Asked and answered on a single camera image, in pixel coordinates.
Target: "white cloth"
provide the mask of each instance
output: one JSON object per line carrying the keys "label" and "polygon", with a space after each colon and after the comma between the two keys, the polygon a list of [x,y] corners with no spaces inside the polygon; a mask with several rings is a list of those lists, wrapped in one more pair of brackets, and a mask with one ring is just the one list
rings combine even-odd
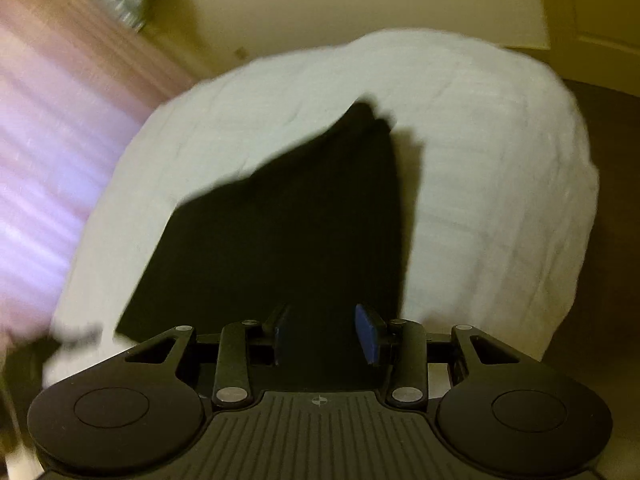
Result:
{"label": "white cloth", "polygon": [[472,324],[540,358],[574,300],[596,207],[575,101],[529,57],[390,30],[256,60],[155,111],[85,227],[54,315],[65,333],[103,325],[102,344],[59,356],[47,382],[130,345],[113,329],[179,202],[322,132],[361,96],[395,122],[415,201],[402,316],[435,332]]}

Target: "dark floor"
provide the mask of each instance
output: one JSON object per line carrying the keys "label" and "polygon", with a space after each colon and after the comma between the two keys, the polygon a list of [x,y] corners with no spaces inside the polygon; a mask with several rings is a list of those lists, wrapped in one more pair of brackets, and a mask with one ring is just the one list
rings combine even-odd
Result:
{"label": "dark floor", "polygon": [[609,405],[614,433],[600,471],[640,479],[640,98],[566,84],[587,121],[600,195],[574,307],[544,360]]}

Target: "bed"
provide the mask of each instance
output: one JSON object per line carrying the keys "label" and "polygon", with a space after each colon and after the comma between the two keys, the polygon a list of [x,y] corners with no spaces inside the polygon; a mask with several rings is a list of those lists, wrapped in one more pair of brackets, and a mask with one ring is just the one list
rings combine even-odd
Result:
{"label": "bed", "polygon": [[402,183],[402,316],[475,325],[540,359],[574,299],[598,175],[574,98],[530,57],[432,30],[258,59],[158,108],[89,219],[52,327],[102,329],[46,383],[128,348],[114,336],[172,211],[250,174],[366,97],[391,118]]}

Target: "black garment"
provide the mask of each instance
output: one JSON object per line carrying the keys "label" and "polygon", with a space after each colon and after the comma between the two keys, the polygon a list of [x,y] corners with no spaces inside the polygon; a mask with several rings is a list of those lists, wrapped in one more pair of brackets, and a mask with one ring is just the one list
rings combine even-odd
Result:
{"label": "black garment", "polygon": [[289,305],[279,387],[365,388],[353,310],[396,316],[401,214],[388,124],[356,103],[324,134],[173,213],[117,327],[220,332]]}

